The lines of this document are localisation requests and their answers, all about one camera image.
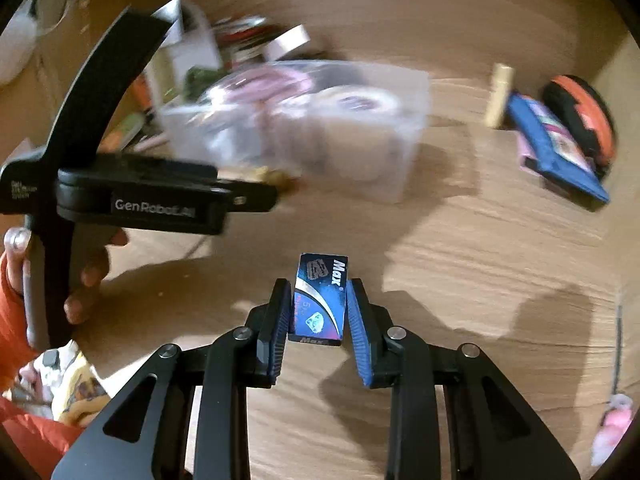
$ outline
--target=clear plastic container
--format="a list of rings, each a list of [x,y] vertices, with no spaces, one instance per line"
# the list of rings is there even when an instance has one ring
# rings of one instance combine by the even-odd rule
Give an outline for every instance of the clear plastic container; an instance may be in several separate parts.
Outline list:
[[[314,89],[270,108],[273,165],[316,186],[399,202],[429,113],[428,74],[364,62],[277,65],[306,73]]]
[[[175,158],[218,168],[261,165],[260,114],[251,104],[179,105],[159,111]]]
[[[430,109],[426,72],[282,61],[234,73],[159,119],[177,158],[255,165],[313,186],[398,202]]]

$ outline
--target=yellow cloth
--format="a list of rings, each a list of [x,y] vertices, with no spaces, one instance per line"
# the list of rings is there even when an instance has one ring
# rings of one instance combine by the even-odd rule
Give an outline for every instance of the yellow cloth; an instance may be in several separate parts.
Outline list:
[[[111,399],[100,386],[84,354],[79,352],[65,371],[53,402],[54,420],[86,427]]]

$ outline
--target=pink toy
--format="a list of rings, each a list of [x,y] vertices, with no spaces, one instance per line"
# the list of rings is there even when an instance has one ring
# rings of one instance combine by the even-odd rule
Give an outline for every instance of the pink toy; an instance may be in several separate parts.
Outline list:
[[[611,397],[611,408],[604,416],[600,431],[593,439],[591,446],[591,465],[600,466],[609,458],[616,448],[625,431],[628,430],[633,419],[631,407],[633,401],[623,394],[615,394]]]

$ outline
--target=green object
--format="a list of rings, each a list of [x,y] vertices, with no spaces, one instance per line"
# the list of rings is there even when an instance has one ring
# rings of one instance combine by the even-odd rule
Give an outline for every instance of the green object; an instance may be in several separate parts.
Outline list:
[[[184,76],[182,97],[185,101],[194,103],[210,87],[220,81],[228,72],[221,68],[212,70],[201,66],[192,66]]]

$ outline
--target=screw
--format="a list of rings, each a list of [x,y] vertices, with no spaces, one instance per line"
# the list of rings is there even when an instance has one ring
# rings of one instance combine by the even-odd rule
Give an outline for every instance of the screw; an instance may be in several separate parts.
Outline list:
[[[480,349],[473,343],[464,343],[462,345],[462,355],[473,359],[480,355]]]
[[[178,347],[172,343],[168,345],[162,345],[158,350],[158,354],[162,359],[168,359],[175,356],[178,353]]]
[[[393,326],[386,331],[386,334],[395,340],[404,339],[406,337],[406,330],[401,326]]]
[[[254,331],[247,326],[239,326],[234,330],[234,339],[238,341],[244,341],[249,339],[254,334]]]

